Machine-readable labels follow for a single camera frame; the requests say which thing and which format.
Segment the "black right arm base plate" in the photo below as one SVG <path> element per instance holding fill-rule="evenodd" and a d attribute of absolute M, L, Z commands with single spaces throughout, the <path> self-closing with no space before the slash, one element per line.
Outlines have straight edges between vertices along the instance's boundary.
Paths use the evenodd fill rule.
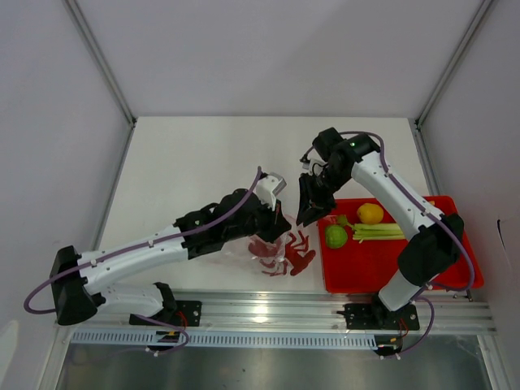
<path fill-rule="evenodd" d="M 389 311 L 382 305 L 351 303 L 336 313 L 344 318 L 349 330 L 418 331 L 420 328 L 417 310 L 411 304 Z"/>

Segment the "clear zip top bag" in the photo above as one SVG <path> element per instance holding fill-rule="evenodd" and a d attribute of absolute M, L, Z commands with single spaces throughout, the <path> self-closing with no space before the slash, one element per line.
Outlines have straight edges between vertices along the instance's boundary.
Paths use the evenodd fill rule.
<path fill-rule="evenodd" d="M 290 214 L 284 217 L 291 229 L 283 233 L 274 243 L 269 243 L 258 236 L 234 240 L 224 245 L 216 262 L 233 265 L 242 271 L 267 277 L 286 276 L 289 260 L 286 258 L 288 247 L 296 240 L 296 219 Z"/>

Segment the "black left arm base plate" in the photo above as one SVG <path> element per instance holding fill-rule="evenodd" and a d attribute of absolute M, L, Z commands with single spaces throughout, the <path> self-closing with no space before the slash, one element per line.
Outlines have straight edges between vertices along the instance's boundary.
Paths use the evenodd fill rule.
<path fill-rule="evenodd" d="M 198 327 L 202 316 L 202 302 L 176 301 L 176 309 L 162 309 L 150 318 L 177 327 Z"/>

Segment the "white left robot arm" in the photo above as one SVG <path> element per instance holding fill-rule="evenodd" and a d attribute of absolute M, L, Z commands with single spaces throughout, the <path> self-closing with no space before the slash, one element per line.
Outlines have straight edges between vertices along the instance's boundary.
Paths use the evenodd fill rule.
<path fill-rule="evenodd" d="M 298 275 L 314 259 L 309 237 L 282 214 L 284 178 L 260 171 L 249 189 L 238 188 L 172 225 L 126 247 L 78 253 L 60 249 L 50 272 L 54 312 L 62 326 L 106 312 L 128 314 L 132 325 L 180 325 L 187 321 L 171 288 L 155 282 L 138 288 L 121 280 L 151 268 L 186 262 L 243 240 L 245 252 L 268 276 Z"/>

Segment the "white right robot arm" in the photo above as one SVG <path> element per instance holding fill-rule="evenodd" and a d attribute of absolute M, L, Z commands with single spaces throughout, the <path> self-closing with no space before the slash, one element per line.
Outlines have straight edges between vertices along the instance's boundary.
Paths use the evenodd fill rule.
<path fill-rule="evenodd" d="M 383 139 L 372 132 L 321 131 L 312 148 L 323 160 L 313 163 L 299 178 L 297 224 L 304 227 L 327 216 L 335 207 L 334 195 L 349 180 L 368 190 L 391 215 L 404 234 L 406 247 L 397 258 L 397 270 L 373 299 L 370 316 L 379 327 L 391 327 L 407 306 L 436 276 L 467 252 L 462 244 L 464 222 L 444 214 L 393 172 Z"/>

